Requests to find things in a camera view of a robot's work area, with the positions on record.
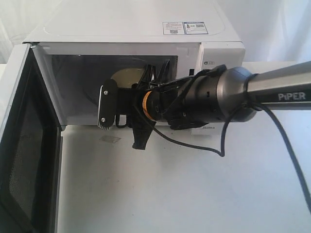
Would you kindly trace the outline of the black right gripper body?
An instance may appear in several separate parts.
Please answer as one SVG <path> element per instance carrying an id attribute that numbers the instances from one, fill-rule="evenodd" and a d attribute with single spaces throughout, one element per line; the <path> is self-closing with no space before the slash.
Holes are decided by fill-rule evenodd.
<path id="1" fill-rule="evenodd" d="M 148 87 L 118 88 L 116 121 L 120 115 L 126 116 L 127 127 L 144 128 L 142 115 L 150 124 L 166 122 L 172 130 L 192 127 L 192 117 L 182 109 L 183 97 L 179 98 L 181 85 L 162 84 L 153 89 Z"/>

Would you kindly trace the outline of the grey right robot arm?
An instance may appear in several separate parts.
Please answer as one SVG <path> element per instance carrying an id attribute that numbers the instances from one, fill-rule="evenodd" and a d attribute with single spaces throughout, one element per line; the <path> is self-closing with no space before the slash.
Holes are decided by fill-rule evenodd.
<path id="1" fill-rule="evenodd" d="M 311 64 L 252 73 L 225 65 L 164 83 L 143 75 L 131 88 L 119 88 L 116 113 L 133 129 L 134 148 L 145 148 L 157 122 L 172 130 L 214 122 L 246 122 L 263 105 L 277 110 L 311 106 Z"/>

